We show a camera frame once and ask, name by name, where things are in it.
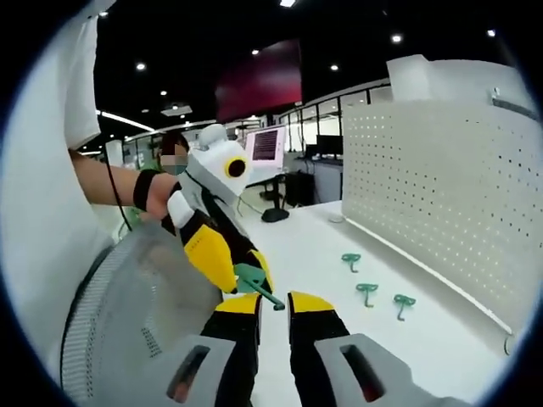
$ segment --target computer monitor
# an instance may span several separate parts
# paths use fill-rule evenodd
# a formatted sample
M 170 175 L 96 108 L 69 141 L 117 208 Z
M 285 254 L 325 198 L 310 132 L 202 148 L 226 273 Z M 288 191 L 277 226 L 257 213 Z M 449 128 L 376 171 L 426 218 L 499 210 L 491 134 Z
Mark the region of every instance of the computer monitor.
M 343 138 L 341 136 L 317 134 L 316 146 L 320 155 L 333 154 L 338 156 L 343 154 Z
M 285 126 L 280 125 L 247 134 L 245 151 L 255 168 L 283 167 L 285 133 Z

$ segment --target green plastic hook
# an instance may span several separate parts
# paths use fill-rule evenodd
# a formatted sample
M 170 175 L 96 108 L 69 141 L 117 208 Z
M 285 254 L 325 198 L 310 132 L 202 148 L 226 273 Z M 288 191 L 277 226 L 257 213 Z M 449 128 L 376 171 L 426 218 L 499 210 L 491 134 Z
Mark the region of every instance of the green plastic hook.
M 262 284 L 266 279 L 266 273 L 262 269 L 242 263 L 234 266 L 234 274 L 239 277 L 237 286 L 239 293 L 262 294 L 263 297 L 273 303 L 273 309 L 275 311 L 285 309 L 285 304 L 283 302 L 262 288 Z
M 353 265 L 355 264 L 355 262 L 360 260 L 360 257 L 361 256 L 359 254 L 345 253 L 344 255 L 341 256 L 341 259 L 349 264 L 351 273 L 357 273 L 358 270 L 355 270 Z
M 394 302 L 400 305 L 400 312 L 398 313 L 398 321 L 405 321 L 404 318 L 402 318 L 401 313 L 403 312 L 405 307 L 412 307 L 417 301 L 414 298 L 407 297 L 403 294 L 396 294 L 394 296 Z
M 369 304 L 367 300 L 369 298 L 370 293 L 377 291 L 378 288 L 379 288 L 378 284 L 367 284 L 367 283 L 356 284 L 356 289 L 364 293 L 364 305 L 366 306 L 366 308 L 373 308 L 373 305 Z

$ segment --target person's hand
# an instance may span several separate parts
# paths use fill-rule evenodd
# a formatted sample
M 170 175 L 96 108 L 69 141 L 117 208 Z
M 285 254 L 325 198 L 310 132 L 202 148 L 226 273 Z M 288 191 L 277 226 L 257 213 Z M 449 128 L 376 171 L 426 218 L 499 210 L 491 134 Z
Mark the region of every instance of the person's hand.
M 177 177 L 167 173 L 158 174 L 151 181 L 147 195 L 147 213 L 156 220 L 162 220 L 168 215 L 168 199 L 177 183 Z

